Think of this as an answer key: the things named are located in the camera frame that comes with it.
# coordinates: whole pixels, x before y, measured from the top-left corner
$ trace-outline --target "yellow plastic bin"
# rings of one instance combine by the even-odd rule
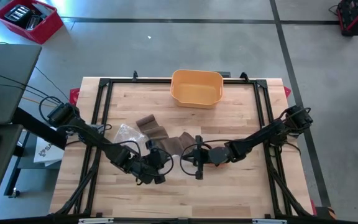
[[[212,109],[222,99],[223,78],[218,72],[177,70],[171,95],[178,106]]]

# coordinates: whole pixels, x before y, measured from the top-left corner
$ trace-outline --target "black floor line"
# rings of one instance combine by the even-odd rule
[[[273,20],[263,19],[108,19],[61,17],[64,22],[95,23],[186,23],[186,24],[274,24]]]
[[[339,21],[298,21],[271,19],[131,19],[131,18],[86,18],[61,16],[63,22],[80,23],[185,23],[185,24],[275,24],[283,25],[339,25]]]
[[[280,16],[278,15],[278,10],[275,0],[270,0],[270,5],[272,7],[273,17],[276,21],[275,24],[277,28],[278,39],[280,41],[281,50],[283,52],[285,66],[287,67],[288,77],[290,79],[293,96],[295,98],[295,103],[297,105],[303,106],[301,93],[299,91],[298,82],[296,81],[295,72],[293,70],[290,53],[288,51],[287,42],[285,41],[284,31],[283,31],[282,23],[280,21]],[[316,147],[314,146],[314,142],[310,130],[305,131],[305,139],[306,139],[306,146],[308,148],[308,152],[310,156],[311,166],[313,169],[319,196],[321,199],[321,205],[324,207],[331,207],[331,202],[329,201],[328,191],[326,188],[323,173],[321,171],[321,166],[316,152]]]

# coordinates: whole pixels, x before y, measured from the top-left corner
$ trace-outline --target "wooden table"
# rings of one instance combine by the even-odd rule
[[[81,117],[91,121],[99,78],[85,77],[77,102]],[[267,79],[273,115],[288,108],[281,79]],[[100,123],[104,96],[99,112]],[[224,96],[213,110],[177,107],[170,96],[169,84],[115,83],[108,114],[112,130],[106,137],[114,139],[121,124],[137,128],[135,121],[154,114],[159,125],[164,126],[170,137],[187,131],[212,139],[238,139],[259,130],[255,96],[251,85],[225,85]],[[264,107],[264,118],[267,119]],[[65,150],[51,212],[56,212],[68,200],[78,185],[85,145],[72,144]],[[103,212],[104,217],[142,218],[263,218],[273,214],[269,182],[262,145],[240,162],[223,166],[206,166],[204,180],[186,175],[180,169],[178,158],[163,184],[136,186],[135,177],[124,174],[104,156],[98,173],[93,202],[93,215]],[[296,199],[308,212],[312,212],[308,188],[299,152],[284,145],[282,161],[287,184]],[[189,162],[184,168],[195,170]],[[85,190],[82,208],[87,199]],[[280,208],[284,211],[282,194],[277,187]]]

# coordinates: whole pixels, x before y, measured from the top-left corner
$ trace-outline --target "plastic basket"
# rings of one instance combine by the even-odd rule
[[[212,109],[222,99],[223,78],[218,72],[177,70],[171,95],[178,106]]]
[[[33,30],[23,29],[15,24],[10,23],[5,20],[4,16],[9,12],[13,7],[18,4],[28,7],[29,9],[35,9],[32,3],[42,4],[53,10],[51,15],[46,17],[40,24],[38,24]],[[57,30],[59,30],[63,22],[57,14],[57,9],[49,6],[45,3],[36,1],[36,0],[13,0],[9,2],[6,6],[0,9],[0,21],[5,24],[5,26],[10,29],[12,32],[21,35],[29,40],[32,40],[38,44],[43,44],[47,41]]]

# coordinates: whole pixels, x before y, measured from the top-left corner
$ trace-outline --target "red equipment case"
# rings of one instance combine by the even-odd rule
[[[23,29],[5,20],[5,14],[16,5],[21,4],[25,7],[28,7],[29,9],[35,9],[32,3],[39,3],[53,10],[53,12],[49,16],[47,16],[40,24],[38,24],[33,30]],[[0,21],[11,31],[38,44],[45,43],[45,41],[47,41],[63,25],[62,20],[57,14],[56,8],[36,0],[13,0],[9,2],[6,6],[0,9]]]
[[[358,35],[358,0],[342,0],[336,9],[342,35]]]

